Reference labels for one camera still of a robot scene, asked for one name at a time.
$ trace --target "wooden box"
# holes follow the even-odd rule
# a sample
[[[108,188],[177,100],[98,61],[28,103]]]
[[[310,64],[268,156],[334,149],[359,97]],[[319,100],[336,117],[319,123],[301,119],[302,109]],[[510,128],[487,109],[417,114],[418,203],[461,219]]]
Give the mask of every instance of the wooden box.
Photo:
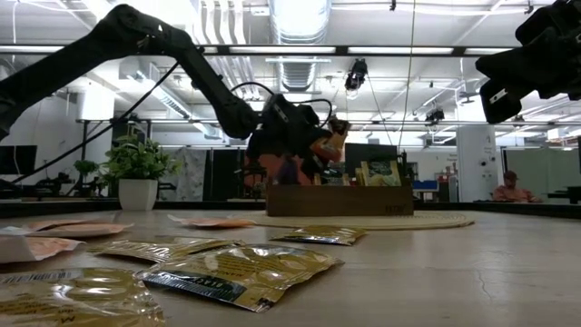
[[[392,216],[412,215],[414,209],[411,185],[271,185],[266,212],[273,217]]]

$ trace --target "wooden table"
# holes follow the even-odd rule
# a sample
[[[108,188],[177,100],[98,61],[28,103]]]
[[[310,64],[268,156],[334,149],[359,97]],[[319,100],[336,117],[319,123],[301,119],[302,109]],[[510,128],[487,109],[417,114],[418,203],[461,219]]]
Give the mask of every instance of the wooden table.
[[[132,234],[188,235],[264,243],[282,229],[199,231],[168,212],[119,213]],[[111,213],[79,213],[58,218]],[[172,212],[179,217],[225,212]],[[355,246],[286,243],[340,257],[346,263],[291,288],[266,313],[247,312],[202,297],[152,288],[169,326],[578,326],[581,323],[581,223],[496,213],[473,215],[452,230],[370,232]],[[1,220],[2,226],[56,217]],[[145,268],[93,256],[83,249],[40,263],[0,265],[2,273],[67,267]]]

